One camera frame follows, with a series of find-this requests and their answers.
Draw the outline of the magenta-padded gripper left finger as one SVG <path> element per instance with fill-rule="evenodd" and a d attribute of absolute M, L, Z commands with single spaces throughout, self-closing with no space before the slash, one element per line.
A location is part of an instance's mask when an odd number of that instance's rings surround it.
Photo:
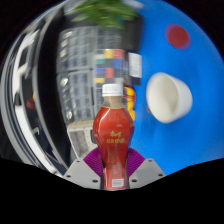
<path fill-rule="evenodd" d="M 84 188 L 103 188 L 103 165 L 99 149 L 92 150 L 84 159 L 76 159 L 63 178 Z"/>

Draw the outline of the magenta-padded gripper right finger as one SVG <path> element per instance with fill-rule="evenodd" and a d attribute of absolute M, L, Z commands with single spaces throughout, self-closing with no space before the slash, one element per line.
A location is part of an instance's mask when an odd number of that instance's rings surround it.
<path fill-rule="evenodd" d="M 126 161 L 127 188 L 136 189 L 165 177 L 154 159 L 145 159 L 133 148 L 128 150 Z"/>

